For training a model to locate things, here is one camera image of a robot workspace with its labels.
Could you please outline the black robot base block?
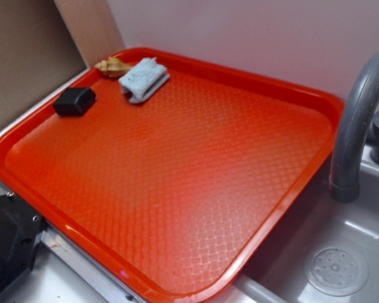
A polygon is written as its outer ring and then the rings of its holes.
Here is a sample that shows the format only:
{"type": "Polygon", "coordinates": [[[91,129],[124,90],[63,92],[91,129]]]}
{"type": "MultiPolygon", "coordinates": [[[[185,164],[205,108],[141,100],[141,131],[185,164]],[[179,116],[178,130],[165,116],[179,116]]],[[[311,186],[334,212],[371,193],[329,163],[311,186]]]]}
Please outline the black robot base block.
{"type": "Polygon", "coordinates": [[[44,224],[20,196],[0,196],[0,299],[32,272],[44,224]]]}

